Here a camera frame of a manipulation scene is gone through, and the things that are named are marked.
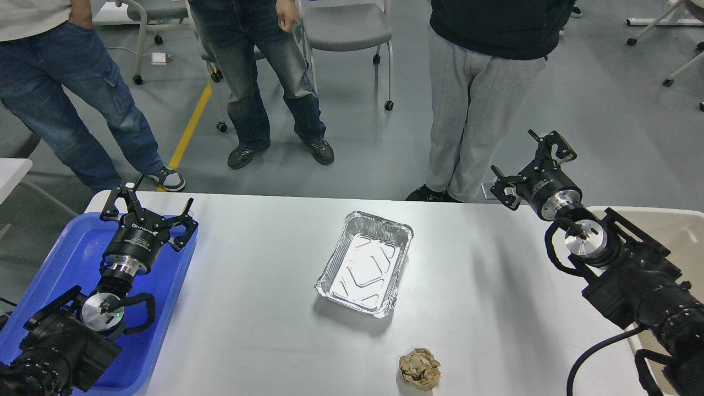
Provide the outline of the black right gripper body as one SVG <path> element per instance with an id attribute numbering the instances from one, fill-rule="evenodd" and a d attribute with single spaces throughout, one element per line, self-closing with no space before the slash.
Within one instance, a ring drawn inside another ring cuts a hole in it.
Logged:
<path id="1" fill-rule="evenodd" d="M 560 168 L 524 168 L 522 176 L 522 198 L 544 221 L 555 220 L 566 206 L 581 205 L 581 190 Z"/>

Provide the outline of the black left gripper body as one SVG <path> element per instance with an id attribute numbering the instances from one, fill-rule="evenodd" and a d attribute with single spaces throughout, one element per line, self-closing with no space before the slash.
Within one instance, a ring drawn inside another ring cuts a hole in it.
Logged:
<path id="1" fill-rule="evenodd" d="M 151 272 L 161 247 L 168 240 L 167 229 L 156 229 L 163 221 L 161 216 L 147 213 L 144 223 L 139 223 L 135 213 L 124 214 L 103 253 L 103 262 L 114 269 L 117 263 L 130 264 L 132 274 Z"/>

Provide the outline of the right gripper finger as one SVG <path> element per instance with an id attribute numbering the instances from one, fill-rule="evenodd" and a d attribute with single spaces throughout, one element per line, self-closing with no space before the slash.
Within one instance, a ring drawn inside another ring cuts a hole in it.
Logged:
<path id="1" fill-rule="evenodd" d="M 491 166 L 491 170 L 495 173 L 496 181 L 493 187 L 490 187 L 490 192 L 511 211 L 516 211 L 520 206 L 520 201 L 525 200 L 530 203 L 530 198 L 525 195 L 525 187 L 529 181 L 530 171 L 524 168 L 517 175 L 507 176 L 495 166 Z"/>
<path id="2" fill-rule="evenodd" d="M 575 160 L 578 157 L 578 153 L 573 150 L 563 136 L 557 131 L 552 131 L 543 137 L 539 137 L 531 129 L 527 133 L 538 143 L 538 146 L 535 158 L 526 166 L 526 174 L 537 175 L 539 173 L 556 172 L 557 174 L 565 175 L 561 165 Z"/>

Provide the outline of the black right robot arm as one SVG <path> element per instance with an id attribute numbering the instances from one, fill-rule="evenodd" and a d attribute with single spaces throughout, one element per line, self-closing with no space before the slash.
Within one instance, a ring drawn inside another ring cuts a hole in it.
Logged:
<path id="1" fill-rule="evenodd" d="M 583 297 L 624 331 L 579 356 L 566 393 L 573 394 L 576 374 L 592 354 L 649 330 L 665 354 L 636 351 L 644 391 L 662 394 L 648 368 L 651 360 L 664 366 L 662 372 L 678 394 L 702 395 L 703 310 L 690 293 L 691 283 L 678 283 L 681 271 L 668 260 L 669 250 L 648 233 L 612 208 L 598 218 L 581 203 L 580 188 L 561 169 L 577 155 L 558 132 L 541 137 L 529 130 L 529 134 L 537 143 L 535 158 L 517 175 L 504 175 L 492 166 L 496 182 L 490 191 L 513 211 L 526 201 L 538 218 L 549 223 L 544 243 L 551 263 L 583 278 L 587 282 Z"/>

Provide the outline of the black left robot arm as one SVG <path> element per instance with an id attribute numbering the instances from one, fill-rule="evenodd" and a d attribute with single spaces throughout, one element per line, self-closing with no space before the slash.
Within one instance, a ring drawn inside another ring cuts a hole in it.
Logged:
<path id="1" fill-rule="evenodd" d="M 195 248 L 130 185 L 74 218 L 2 330 L 3 395 L 129 394 L 153 365 Z"/>

